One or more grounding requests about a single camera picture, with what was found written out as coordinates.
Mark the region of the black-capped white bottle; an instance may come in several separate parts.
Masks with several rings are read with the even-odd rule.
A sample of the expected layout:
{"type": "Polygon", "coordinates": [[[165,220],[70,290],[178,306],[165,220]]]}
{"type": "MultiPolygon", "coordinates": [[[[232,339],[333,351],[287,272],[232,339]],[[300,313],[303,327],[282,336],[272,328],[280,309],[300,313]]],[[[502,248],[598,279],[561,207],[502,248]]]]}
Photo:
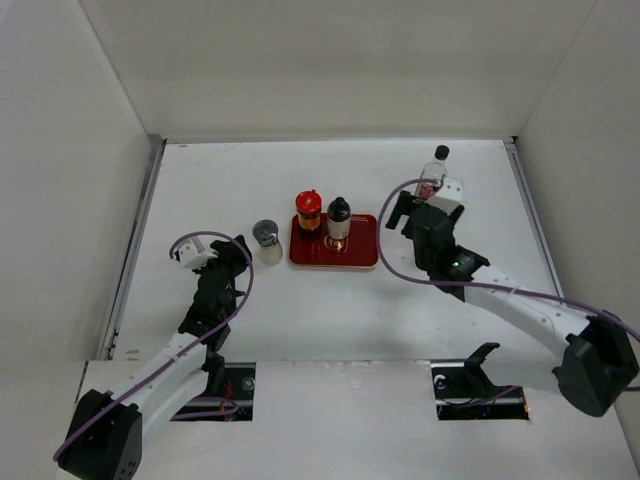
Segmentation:
{"type": "Polygon", "coordinates": [[[328,239],[332,242],[345,240],[351,227],[351,207],[343,197],[336,197],[327,208],[328,239]]]}

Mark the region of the red-capped sauce jar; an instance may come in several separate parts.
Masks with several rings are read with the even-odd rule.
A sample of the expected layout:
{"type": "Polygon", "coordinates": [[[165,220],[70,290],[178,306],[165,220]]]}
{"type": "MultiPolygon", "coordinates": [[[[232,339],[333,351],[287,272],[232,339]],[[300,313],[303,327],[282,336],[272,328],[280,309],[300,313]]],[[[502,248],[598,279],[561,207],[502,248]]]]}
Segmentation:
{"type": "Polygon", "coordinates": [[[295,198],[297,226],[302,234],[314,235],[321,229],[322,198],[314,190],[300,192],[295,198]]]}

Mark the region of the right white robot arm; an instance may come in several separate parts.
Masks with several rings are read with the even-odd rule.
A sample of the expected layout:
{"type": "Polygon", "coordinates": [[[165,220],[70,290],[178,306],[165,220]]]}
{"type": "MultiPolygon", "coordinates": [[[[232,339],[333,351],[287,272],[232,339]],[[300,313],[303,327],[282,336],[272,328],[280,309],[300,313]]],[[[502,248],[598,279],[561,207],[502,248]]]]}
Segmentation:
{"type": "Polygon", "coordinates": [[[489,260],[458,245],[454,228],[464,211],[451,213],[413,196],[403,186],[385,200],[381,216],[410,239],[422,284],[488,311],[523,331],[557,359],[551,387],[582,413],[601,417],[619,396],[632,390],[639,363],[631,343],[639,338],[616,315],[588,304],[525,290],[489,260]]]}

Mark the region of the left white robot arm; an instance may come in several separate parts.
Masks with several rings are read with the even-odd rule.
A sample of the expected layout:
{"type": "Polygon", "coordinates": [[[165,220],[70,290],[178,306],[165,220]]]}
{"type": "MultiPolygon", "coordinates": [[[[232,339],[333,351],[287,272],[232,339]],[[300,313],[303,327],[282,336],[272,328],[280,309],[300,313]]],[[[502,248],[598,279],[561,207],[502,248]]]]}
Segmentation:
{"type": "Polygon", "coordinates": [[[194,270],[192,304],[168,343],[120,385],[89,390],[78,400],[53,455],[62,471],[77,479],[133,478],[154,432],[196,396],[210,399],[223,390],[219,351],[250,294],[237,289],[236,279],[255,269],[243,236],[213,236],[212,256],[194,270]]]}

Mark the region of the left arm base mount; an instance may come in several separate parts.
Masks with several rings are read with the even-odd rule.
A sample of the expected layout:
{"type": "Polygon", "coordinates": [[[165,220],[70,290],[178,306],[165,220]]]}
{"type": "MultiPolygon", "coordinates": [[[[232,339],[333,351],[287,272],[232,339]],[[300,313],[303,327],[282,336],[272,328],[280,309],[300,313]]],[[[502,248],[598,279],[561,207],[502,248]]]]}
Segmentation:
{"type": "Polygon", "coordinates": [[[181,422],[247,422],[253,419],[255,363],[227,363],[210,374],[205,391],[172,418],[181,422]]]}

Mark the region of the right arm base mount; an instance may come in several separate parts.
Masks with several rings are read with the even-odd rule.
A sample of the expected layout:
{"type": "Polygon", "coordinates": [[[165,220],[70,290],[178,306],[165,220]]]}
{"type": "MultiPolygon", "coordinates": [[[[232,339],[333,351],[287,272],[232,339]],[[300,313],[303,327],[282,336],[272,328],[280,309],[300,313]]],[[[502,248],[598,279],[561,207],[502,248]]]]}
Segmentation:
{"type": "Polygon", "coordinates": [[[440,421],[529,420],[523,388],[498,386],[482,370],[487,357],[499,347],[499,343],[484,343],[467,358],[430,364],[440,421]]]}

